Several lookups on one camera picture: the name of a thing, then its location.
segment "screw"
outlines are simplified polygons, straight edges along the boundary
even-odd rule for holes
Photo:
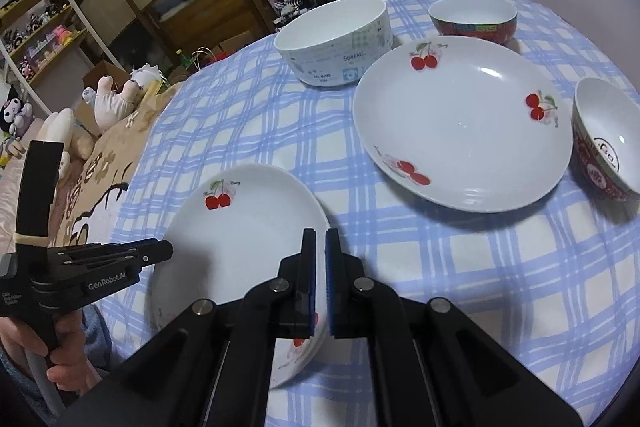
[[[196,315],[206,315],[213,309],[213,302],[209,299],[200,299],[191,305],[191,310]]]
[[[356,289],[360,290],[361,292],[368,292],[373,288],[375,283],[371,279],[369,279],[369,277],[358,277],[353,281],[353,285],[356,286]]]
[[[276,279],[272,279],[269,283],[269,288],[276,293],[284,292],[289,289],[289,281],[282,277],[276,277]]]
[[[451,309],[451,303],[442,297],[431,299],[431,309],[437,313],[447,313]]]

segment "red and blue rim bowl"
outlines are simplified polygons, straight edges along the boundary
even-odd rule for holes
[[[516,33],[518,9],[511,0],[439,0],[429,17],[441,35],[506,44]]]

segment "large white bowl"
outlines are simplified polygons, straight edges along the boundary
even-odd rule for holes
[[[284,26],[274,45],[302,82],[335,87],[360,80],[393,38],[386,2],[339,0]]]

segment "plush toy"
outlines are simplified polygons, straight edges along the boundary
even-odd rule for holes
[[[56,35],[58,44],[61,46],[66,45],[73,38],[73,33],[64,26],[56,26],[53,28],[53,32]]]
[[[29,102],[22,103],[15,87],[13,98],[10,98],[2,106],[0,116],[0,128],[14,138],[22,138],[33,121],[33,107]]]
[[[2,42],[4,43],[4,47],[6,48],[8,53],[14,52],[14,32],[11,30],[7,30],[4,32],[2,36]]]
[[[162,81],[166,81],[166,78],[158,66],[154,66],[152,68],[147,63],[140,69],[132,71],[131,80],[140,87],[138,99],[136,100],[136,104],[138,104],[150,90],[153,91],[151,96],[157,94],[158,90],[162,86]]]
[[[11,46],[14,48],[14,50],[16,50],[18,46],[20,46],[20,44],[24,42],[25,38],[26,35],[24,32],[19,32],[18,30],[14,32],[14,37],[11,39]]]
[[[42,19],[40,18],[40,16],[32,13],[25,29],[27,31],[27,34],[31,35],[34,31],[40,28],[40,26],[42,26]]]
[[[82,160],[88,160],[94,151],[94,139],[86,130],[76,125],[73,111],[68,108],[52,113],[42,124],[36,140],[64,144],[65,150],[58,168],[58,182],[65,179],[72,154]]]
[[[60,13],[60,6],[58,6],[57,4],[50,4],[44,9],[44,13],[47,14],[47,17],[49,17],[49,19],[53,19],[53,17]]]
[[[103,133],[127,118],[140,99],[140,87],[134,80],[127,80],[122,86],[122,92],[115,92],[111,87],[113,77],[107,75],[98,80],[94,115],[95,123]]]
[[[85,87],[82,92],[82,99],[86,105],[95,108],[95,89],[93,87]]]
[[[19,65],[18,69],[20,70],[20,74],[24,77],[25,80],[31,80],[35,76],[35,71],[31,68],[31,65],[28,60],[23,60]]]

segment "white pole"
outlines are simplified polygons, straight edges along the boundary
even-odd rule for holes
[[[29,93],[33,101],[38,104],[38,106],[47,114],[47,116],[49,116],[51,114],[49,107],[46,106],[46,104],[42,101],[42,99],[38,96],[38,94],[33,90],[33,87],[29,85],[29,83],[27,82],[27,79],[22,76],[22,74],[20,73],[20,70],[18,69],[18,66],[15,65],[15,62],[12,60],[11,56],[9,55],[9,53],[7,52],[3,44],[0,44],[0,52],[2,52],[2,56],[4,57],[4,60],[6,60],[6,63],[9,65],[11,70],[15,73],[15,76],[18,79],[18,81],[22,84],[22,87],[24,87],[24,89],[27,90],[27,92]]]
[[[98,33],[96,33],[96,31],[94,30],[94,27],[91,26],[91,23],[89,22],[89,20],[84,16],[84,13],[82,13],[82,10],[78,6],[78,3],[76,2],[76,0],[68,0],[68,1],[69,1],[69,4],[71,4],[71,7],[74,9],[74,11],[78,14],[78,17],[80,17],[80,20],[82,21],[82,24],[84,25],[84,27],[87,29],[87,31],[89,33],[91,33],[91,35],[95,39],[95,41],[98,42],[98,45],[104,51],[105,55],[107,55],[107,57],[109,57],[109,60],[113,63],[113,65],[119,67],[121,70],[124,71],[124,68],[122,67],[122,64],[120,64],[118,62],[118,59],[113,56],[113,54],[111,53],[110,49],[108,49],[107,45],[100,38]]]

